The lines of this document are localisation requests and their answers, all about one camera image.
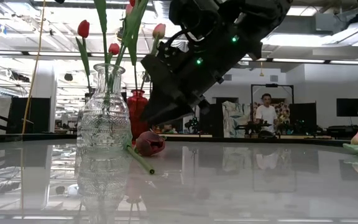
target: reflective table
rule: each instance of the reflective table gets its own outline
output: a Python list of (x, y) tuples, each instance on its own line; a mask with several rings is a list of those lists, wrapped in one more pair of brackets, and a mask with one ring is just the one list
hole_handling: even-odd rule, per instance
[(0, 224), (358, 223), (358, 157), (340, 147), (167, 142), (154, 175), (76, 148), (0, 143)]

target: man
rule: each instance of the man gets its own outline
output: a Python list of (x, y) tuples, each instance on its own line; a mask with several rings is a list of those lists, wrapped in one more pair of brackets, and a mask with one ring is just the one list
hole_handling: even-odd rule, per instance
[(259, 106), (256, 110), (255, 118), (257, 119), (258, 123), (262, 119), (263, 121), (267, 121), (268, 124), (271, 124), (271, 126), (263, 127), (262, 129), (274, 133), (274, 124), (277, 122), (277, 114), (275, 108), (270, 105), (272, 102), (272, 96), (268, 93), (265, 93), (262, 96), (262, 100), (264, 104)]

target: white t-shirt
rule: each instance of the white t-shirt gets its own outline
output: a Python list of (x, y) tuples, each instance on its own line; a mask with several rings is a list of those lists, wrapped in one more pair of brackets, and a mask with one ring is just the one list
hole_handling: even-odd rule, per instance
[(271, 124), (269, 127), (262, 127), (262, 129), (274, 133), (274, 120), (277, 119), (277, 114), (273, 106), (269, 106), (268, 108), (264, 105), (259, 106), (256, 110), (255, 118), (263, 119), (264, 121), (267, 121), (268, 124)]

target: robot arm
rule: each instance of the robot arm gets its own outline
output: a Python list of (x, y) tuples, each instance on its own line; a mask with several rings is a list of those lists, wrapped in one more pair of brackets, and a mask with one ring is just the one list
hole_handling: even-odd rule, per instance
[[(194, 113), (209, 103), (203, 93), (240, 59), (261, 58), (264, 37), (284, 20), (292, 0), (173, 0), (170, 20), (181, 31), (158, 45), (158, 54), (141, 62), (149, 72), (153, 91), (142, 118), (153, 124)], [(187, 52), (171, 43), (184, 35)]]

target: red vase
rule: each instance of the red vase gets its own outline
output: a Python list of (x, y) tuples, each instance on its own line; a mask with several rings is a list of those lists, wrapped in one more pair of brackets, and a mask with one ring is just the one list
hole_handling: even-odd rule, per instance
[(129, 107), (129, 119), (131, 121), (132, 140), (136, 140), (140, 134), (149, 130), (147, 122), (140, 121), (140, 115), (149, 102), (143, 97), (143, 90), (132, 90), (132, 96), (127, 99)]

